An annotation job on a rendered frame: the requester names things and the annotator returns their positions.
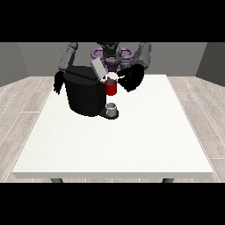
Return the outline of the pale grey machine lid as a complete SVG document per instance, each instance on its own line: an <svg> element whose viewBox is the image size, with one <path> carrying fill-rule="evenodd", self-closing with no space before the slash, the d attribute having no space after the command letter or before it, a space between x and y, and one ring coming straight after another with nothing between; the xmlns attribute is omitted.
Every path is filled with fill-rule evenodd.
<svg viewBox="0 0 225 225"><path fill-rule="evenodd" d="M99 80L101 80L104 76L107 75L107 72L99 58L92 60L91 66L94 69L96 76Z"/></svg>

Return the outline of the red pod holder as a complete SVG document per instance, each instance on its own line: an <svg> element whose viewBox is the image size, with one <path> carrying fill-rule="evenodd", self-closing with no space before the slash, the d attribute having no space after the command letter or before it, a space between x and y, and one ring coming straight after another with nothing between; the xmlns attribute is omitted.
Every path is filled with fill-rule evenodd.
<svg viewBox="0 0 225 225"><path fill-rule="evenodd" d="M117 83L109 84L105 81L105 94L108 96L113 96L117 93Z"/></svg>

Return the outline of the black coffee machine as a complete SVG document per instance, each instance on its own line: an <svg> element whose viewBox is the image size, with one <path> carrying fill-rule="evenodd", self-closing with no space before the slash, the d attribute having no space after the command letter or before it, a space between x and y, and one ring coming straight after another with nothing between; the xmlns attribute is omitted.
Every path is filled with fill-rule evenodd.
<svg viewBox="0 0 225 225"><path fill-rule="evenodd" d="M102 116L109 120L119 117L118 109L106 108L106 83L98 80L92 67L68 66L63 74L69 107L83 116Z"/></svg>

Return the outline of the small grey cup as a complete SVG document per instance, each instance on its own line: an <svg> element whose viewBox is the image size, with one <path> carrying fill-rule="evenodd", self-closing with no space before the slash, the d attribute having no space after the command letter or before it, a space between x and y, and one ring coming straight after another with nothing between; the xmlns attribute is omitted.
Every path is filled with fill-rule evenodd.
<svg viewBox="0 0 225 225"><path fill-rule="evenodd" d="M109 117L113 117L117 113L117 106L114 103L108 103L105 106L106 109L106 115Z"/></svg>

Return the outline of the small grey coffee pod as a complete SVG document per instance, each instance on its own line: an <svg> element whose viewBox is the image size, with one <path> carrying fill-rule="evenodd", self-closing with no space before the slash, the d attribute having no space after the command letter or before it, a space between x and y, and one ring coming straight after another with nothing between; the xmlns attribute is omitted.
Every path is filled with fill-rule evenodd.
<svg viewBox="0 0 225 225"><path fill-rule="evenodd" d="M107 75L107 83L109 85L114 85L118 79L118 75L114 72L109 72Z"/></svg>

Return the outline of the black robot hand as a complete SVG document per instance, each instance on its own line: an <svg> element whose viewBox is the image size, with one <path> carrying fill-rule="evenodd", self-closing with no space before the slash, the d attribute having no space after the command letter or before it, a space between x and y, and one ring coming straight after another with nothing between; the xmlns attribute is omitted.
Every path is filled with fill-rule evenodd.
<svg viewBox="0 0 225 225"><path fill-rule="evenodd" d="M127 92L134 91L144 78L144 67L140 64L132 65L130 68L122 69L117 73L120 84Z"/></svg>
<svg viewBox="0 0 225 225"><path fill-rule="evenodd" d="M58 71L54 75L54 92L57 94L60 94L60 91L62 89L62 85L64 84L64 72L63 71Z"/></svg>

